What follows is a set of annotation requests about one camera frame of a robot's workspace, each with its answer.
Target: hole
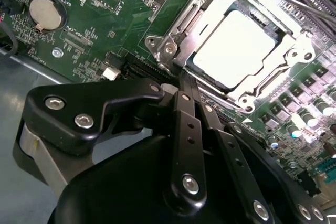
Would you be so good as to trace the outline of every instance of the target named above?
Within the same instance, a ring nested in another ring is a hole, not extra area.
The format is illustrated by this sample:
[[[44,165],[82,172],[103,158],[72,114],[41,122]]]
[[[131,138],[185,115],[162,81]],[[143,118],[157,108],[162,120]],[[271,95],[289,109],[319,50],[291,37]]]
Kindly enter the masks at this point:
[[[313,54],[312,54],[312,53],[310,53],[310,52],[309,52],[309,53],[307,53],[307,54],[305,54],[304,56],[305,56],[305,57],[304,57],[304,58],[305,58],[305,60],[310,60],[311,58],[313,58]]]
[[[253,108],[251,106],[248,106],[246,107],[245,109],[246,112],[252,112],[253,111]]]
[[[191,138],[191,137],[188,137],[188,142],[190,143],[190,144],[195,144],[195,141]]]
[[[243,167],[242,162],[241,162],[239,159],[237,159],[237,158],[236,158],[236,163],[237,163],[240,167]]]

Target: black mechanical arm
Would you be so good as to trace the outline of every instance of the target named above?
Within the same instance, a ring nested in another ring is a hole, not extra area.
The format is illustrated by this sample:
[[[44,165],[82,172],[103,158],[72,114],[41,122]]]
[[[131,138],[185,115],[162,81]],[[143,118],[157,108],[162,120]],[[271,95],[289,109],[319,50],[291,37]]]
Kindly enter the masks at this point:
[[[195,79],[181,74],[177,86],[31,90],[13,155],[59,196],[50,223],[328,223],[248,132],[220,123]],[[96,144],[143,128],[152,136],[93,164]]]

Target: cpu socket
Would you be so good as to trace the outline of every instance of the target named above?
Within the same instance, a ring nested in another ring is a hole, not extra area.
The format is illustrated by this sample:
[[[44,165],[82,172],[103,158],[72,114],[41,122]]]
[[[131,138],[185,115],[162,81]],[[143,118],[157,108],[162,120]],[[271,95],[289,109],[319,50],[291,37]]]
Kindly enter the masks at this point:
[[[148,35],[145,44],[161,69],[184,69],[244,113],[296,63],[316,57],[308,33],[276,0],[190,0],[164,37]]]

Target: silver screw head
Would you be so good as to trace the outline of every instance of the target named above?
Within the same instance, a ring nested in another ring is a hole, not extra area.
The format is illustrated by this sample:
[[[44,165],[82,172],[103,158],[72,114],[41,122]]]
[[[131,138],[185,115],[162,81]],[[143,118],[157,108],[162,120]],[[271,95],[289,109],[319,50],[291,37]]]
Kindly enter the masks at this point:
[[[182,95],[182,98],[183,98],[184,100],[186,100],[186,101],[190,101],[190,98],[189,98],[187,95],[185,95],[185,94]]]
[[[80,114],[75,117],[75,123],[78,127],[83,129],[92,128],[94,125],[93,118],[86,114]]]
[[[54,56],[55,58],[62,58],[64,55],[64,52],[62,51],[62,49],[58,47],[54,47],[51,53],[52,53],[52,56]]]
[[[192,195],[196,195],[199,192],[199,185],[197,183],[197,181],[192,177],[192,176],[184,176],[183,180],[182,180],[182,184],[184,189],[187,190],[188,193],[192,194]]]
[[[167,43],[164,47],[164,50],[169,55],[174,55],[177,52],[177,47],[173,43]]]
[[[319,219],[324,220],[324,216],[321,214],[321,212],[316,207],[311,207],[311,210],[313,210],[313,214]]]
[[[298,208],[299,208],[300,213],[301,213],[307,220],[311,220],[310,213],[308,212],[308,210],[307,210],[303,205],[298,205]]]
[[[50,97],[45,101],[45,105],[51,110],[61,110],[64,108],[65,103],[61,98]]]
[[[257,200],[253,202],[253,208],[256,214],[264,221],[269,219],[269,214],[267,209]]]
[[[233,128],[235,129],[236,132],[242,133],[241,128],[239,128],[237,125],[234,125]]]
[[[151,48],[156,46],[156,41],[154,39],[148,39],[147,43]]]
[[[208,112],[212,112],[212,111],[213,111],[213,109],[212,109],[209,105],[206,105],[206,106],[205,106],[205,109],[206,109]]]
[[[153,90],[154,92],[159,92],[159,88],[157,86],[151,85],[151,90]]]

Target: gray floor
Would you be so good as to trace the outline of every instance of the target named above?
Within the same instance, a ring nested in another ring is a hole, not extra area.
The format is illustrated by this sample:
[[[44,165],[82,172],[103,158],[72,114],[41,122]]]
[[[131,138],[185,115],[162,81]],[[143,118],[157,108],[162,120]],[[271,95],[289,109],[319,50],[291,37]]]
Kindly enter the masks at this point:
[[[25,96],[30,89],[49,84],[53,82],[13,60],[0,61],[0,223],[44,224],[56,205],[53,192],[20,170],[12,158]],[[93,160],[104,160],[147,135],[149,131],[104,142],[96,147]]]

